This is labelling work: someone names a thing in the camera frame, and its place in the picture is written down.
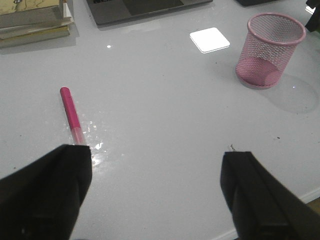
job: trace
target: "stack of books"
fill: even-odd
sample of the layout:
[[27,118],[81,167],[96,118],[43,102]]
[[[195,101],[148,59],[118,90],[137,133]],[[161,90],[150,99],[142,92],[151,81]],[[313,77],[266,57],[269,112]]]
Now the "stack of books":
[[0,48],[70,35],[67,0],[0,0]]

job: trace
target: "pink mesh pencil cup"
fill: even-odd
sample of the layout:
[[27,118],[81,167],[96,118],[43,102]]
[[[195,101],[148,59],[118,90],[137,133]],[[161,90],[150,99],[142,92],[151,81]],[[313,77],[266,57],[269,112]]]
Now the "pink mesh pencil cup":
[[294,18],[272,12],[251,17],[247,27],[235,72],[251,87],[273,87],[280,80],[296,46],[306,37],[306,29]]

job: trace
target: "white desk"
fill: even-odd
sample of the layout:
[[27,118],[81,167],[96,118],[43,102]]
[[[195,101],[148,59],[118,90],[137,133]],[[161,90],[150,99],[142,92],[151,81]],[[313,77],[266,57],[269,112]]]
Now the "white desk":
[[[273,88],[235,74],[251,16],[306,24],[305,7],[214,0],[99,29],[74,1],[70,37],[0,51],[0,177],[72,143],[59,94],[68,86],[93,154],[73,240],[236,238],[219,183],[231,144],[304,201],[319,197],[320,35],[307,33]],[[230,47],[203,54],[189,34],[212,27]]]

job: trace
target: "pen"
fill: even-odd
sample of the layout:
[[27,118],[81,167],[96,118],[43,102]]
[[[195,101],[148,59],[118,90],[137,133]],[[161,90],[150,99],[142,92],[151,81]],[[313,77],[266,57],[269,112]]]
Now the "pen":
[[66,117],[69,122],[72,138],[75,145],[87,145],[85,136],[82,132],[80,122],[78,119],[77,111],[74,105],[74,101],[71,96],[69,88],[62,87],[60,89],[62,102],[64,105]]

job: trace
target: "laptop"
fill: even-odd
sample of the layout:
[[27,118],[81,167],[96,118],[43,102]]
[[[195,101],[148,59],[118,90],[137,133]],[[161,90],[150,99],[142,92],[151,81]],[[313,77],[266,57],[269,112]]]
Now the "laptop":
[[213,0],[86,0],[97,26],[115,24]]

